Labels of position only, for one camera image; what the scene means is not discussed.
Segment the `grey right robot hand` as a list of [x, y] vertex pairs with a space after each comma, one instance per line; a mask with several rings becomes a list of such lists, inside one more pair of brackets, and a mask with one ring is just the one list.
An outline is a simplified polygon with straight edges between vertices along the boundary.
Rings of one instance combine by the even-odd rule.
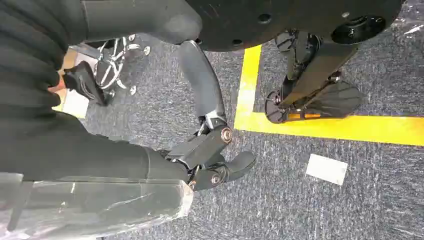
[[[249, 151], [225, 161], [227, 128], [218, 80], [195, 39], [199, 14], [184, 0], [3, 0], [0, 3], [0, 170], [25, 181], [77, 177], [176, 179], [196, 191], [243, 177]], [[154, 150], [88, 132], [54, 110], [50, 91], [70, 46], [147, 33], [180, 46], [207, 134], [192, 152]]]

